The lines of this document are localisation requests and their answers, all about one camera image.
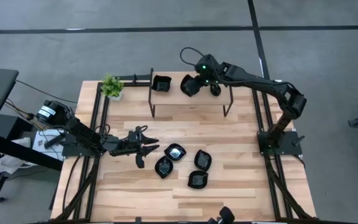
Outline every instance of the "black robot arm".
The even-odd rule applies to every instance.
[[[148,138],[143,135],[147,126],[136,127],[135,131],[129,131],[127,137],[119,139],[108,133],[103,133],[104,128],[100,128],[100,134],[90,129],[74,116],[71,108],[57,101],[45,100],[43,107],[36,115],[37,119],[51,128],[63,129],[76,138],[77,146],[90,149],[97,154],[106,151],[112,156],[136,154],[136,165],[144,168],[142,157],[159,147],[159,145],[143,146],[158,142],[158,139]]]
[[[216,85],[245,86],[274,96],[283,111],[281,118],[273,126],[269,127],[266,141],[272,148],[280,147],[284,137],[284,129],[293,119],[301,116],[306,105],[306,98],[288,82],[268,80],[247,73],[243,68],[223,62],[219,64],[216,59],[208,54],[195,65],[199,74],[194,78],[199,86]]]

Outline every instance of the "wooden table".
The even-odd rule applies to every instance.
[[[226,116],[227,112],[230,110],[231,104],[233,103],[231,87],[225,87],[222,84],[219,85],[221,87],[221,94],[219,96],[213,96],[209,86],[200,88],[200,91],[191,97],[184,94],[180,90],[180,84],[183,77],[190,75],[194,78],[197,75],[196,72],[153,72],[153,79],[155,75],[170,77],[172,80],[170,89],[167,93],[161,91],[151,91],[150,103],[153,106],[152,114],[155,112],[155,105],[221,105],[223,106],[223,114]]]
[[[76,117],[90,124],[97,81],[83,82]],[[161,145],[145,159],[145,169],[138,169],[134,155],[111,157],[101,161],[96,185],[92,222],[142,221],[207,221],[217,217],[223,206],[229,207],[236,221],[274,220],[264,159],[259,154],[258,131],[252,91],[233,88],[234,104],[227,117],[217,106],[162,106],[156,117],[150,115],[147,87],[127,87],[120,102],[110,101],[107,123],[111,134],[123,138],[136,126],[148,125],[144,133],[158,138]],[[262,97],[259,96],[263,109]],[[281,110],[275,98],[269,97],[273,120]],[[103,108],[99,104],[98,121]],[[166,179],[154,171],[154,165],[171,143],[181,144],[187,155],[174,162],[174,170]],[[208,185],[201,190],[187,187],[188,175],[196,170],[196,152],[202,149],[212,155]],[[75,158],[65,159],[57,189],[52,218],[62,212],[62,197],[68,174]],[[315,215],[308,181],[303,165],[293,156],[282,156],[283,169],[289,191],[310,215]],[[67,204],[77,191],[82,159],[71,178]],[[284,217],[282,196],[277,189],[281,214]],[[85,216],[82,201],[81,215]]]

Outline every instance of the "white pot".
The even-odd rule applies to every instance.
[[[110,100],[114,100],[114,101],[120,101],[122,97],[122,90],[121,92],[119,92],[119,96],[115,97],[115,96],[109,96]]]

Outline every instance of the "green plant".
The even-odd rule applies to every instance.
[[[106,78],[103,80],[102,93],[105,96],[118,97],[119,92],[124,88],[124,84],[119,81],[119,77],[114,77],[110,74],[106,74]]]

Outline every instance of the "concrete floor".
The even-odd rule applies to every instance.
[[[358,1],[257,0],[260,26],[358,25]],[[0,0],[0,29],[250,26],[247,1]],[[295,121],[321,219],[358,222],[358,30],[261,32],[271,78],[308,99]],[[0,68],[54,95],[76,100],[83,80],[155,70],[191,70],[179,51],[192,46],[261,75],[252,31],[0,35]],[[198,56],[185,55],[188,60]],[[10,99],[35,113],[45,99],[18,83]],[[4,114],[14,113],[7,108]],[[43,167],[23,170],[30,173]],[[0,223],[47,220],[59,173],[7,182]]]

